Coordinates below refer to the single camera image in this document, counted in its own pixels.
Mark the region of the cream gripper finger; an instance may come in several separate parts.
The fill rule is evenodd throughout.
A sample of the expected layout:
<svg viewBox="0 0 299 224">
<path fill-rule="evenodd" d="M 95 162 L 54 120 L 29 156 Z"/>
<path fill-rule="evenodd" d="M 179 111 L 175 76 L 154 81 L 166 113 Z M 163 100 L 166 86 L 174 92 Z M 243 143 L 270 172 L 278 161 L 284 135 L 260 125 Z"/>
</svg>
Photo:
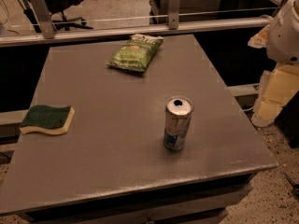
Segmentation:
<svg viewBox="0 0 299 224">
<path fill-rule="evenodd" d="M 270 25 L 266 25 L 260 32 L 252 36 L 248 45 L 252 48 L 262 49 L 267 46 L 267 37 Z"/>
<path fill-rule="evenodd" d="M 259 83 L 258 98 L 253 107 L 253 125 L 266 127 L 273 123 L 297 92 L 298 64 L 278 63 L 272 72 L 264 71 Z"/>
</svg>

